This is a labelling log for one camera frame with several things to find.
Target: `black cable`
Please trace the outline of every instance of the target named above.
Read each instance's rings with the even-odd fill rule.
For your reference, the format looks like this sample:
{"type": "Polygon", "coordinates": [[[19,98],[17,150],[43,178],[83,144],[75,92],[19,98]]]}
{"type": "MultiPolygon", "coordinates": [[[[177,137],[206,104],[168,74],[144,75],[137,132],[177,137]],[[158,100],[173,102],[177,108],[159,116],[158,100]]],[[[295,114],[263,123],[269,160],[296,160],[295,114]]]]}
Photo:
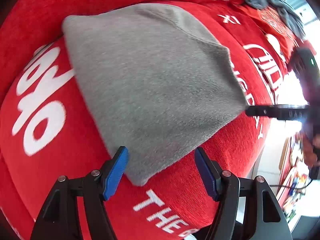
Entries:
{"type": "Polygon", "coordinates": [[[312,181],[313,181],[313,179],[310,180],[310,182],[306,186],[303,186],[303,187],[289,187],[289,186],[285,186],[285,185],[269,185],[269,187],[285,187],[285,188],[289,188],[289,189],[304,189],[304,188],[308,187],[312,181]]]}

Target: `red blanket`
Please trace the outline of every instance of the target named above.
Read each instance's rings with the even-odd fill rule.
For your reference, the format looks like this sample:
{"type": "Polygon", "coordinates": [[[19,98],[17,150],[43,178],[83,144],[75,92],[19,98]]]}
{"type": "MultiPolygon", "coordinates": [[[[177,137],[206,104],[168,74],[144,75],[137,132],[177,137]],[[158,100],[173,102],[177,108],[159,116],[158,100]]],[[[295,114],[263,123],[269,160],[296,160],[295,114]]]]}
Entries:
{"type": "MultiPolygon", "coordinates": [[[[4,74],[0,91],[2,98],[5,96],[0,111],[0,171],[6,177],[0,182],[0,206],[24,239],[29,239],[33,219],[59,175],[82,177],[110,158],[72,76],[50,96],[41,101],[39,97],[30,100],[31,94],[41,87],[43,75],[37,72],[41,66],[28,73],[29,64],[23,70],[27,59],[37,47],[60,35],[60,23],[65,16],[96,14],[141,1],[147,0],[20,0],[0,29],[0,69],[4,74]],[[17,86],[23,81],[26,89],[21,93],[17,86]],[[13,132],[16,123],[21,128],[13,132]],[[28,156],[24,148],[30,144],[37,151],[28,156]]],[[[235,75],[249,104],[270,104],[275,100],[277,75],[284,75],[286,69],[249,17],[233,11],[223,0],[214,1],[214,6],[166,3],[193,14],[230,49],[235,75]]],[[[60,52],[47,68],[56,66],[55,77],[71,73],[63,38],[36,59],[54,47],[59,47],[60,52]]],[[[268,119],[241,114],[202,147],[224,169],[245,176],[260,153],[268,127],[268,119]]],[[[206,195],[193,153],[156,174],[143,187],[133,186],[124,176],[116,194],[106,202],[120,240],[180,239],[210,224],[216,207],[206,195]]],[[[84,238],[89,239],[84,219],[81,223],[84,238]]]]}

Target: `gray cloth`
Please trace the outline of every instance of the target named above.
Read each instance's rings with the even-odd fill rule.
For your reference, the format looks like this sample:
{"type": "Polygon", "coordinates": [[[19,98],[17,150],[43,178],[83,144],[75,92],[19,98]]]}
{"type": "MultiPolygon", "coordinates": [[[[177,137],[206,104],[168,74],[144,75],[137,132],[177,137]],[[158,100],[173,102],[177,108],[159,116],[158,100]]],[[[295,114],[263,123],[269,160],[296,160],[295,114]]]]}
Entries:
{"type": "Polygon", "coordinates": [[[135,185],[180,160],[247,106],[228,49],[183,9],[137,4],[63,22],[76,80],[135,185]]]}
{"type": "Polygon", "coordinates": [[[294,9],[285,0],[244,0],[247,4],[256,9],[264,9],[269,4],[278,11],[279,16],[287,27],[299,38],[305,38],[304,24],[294,9]]]}

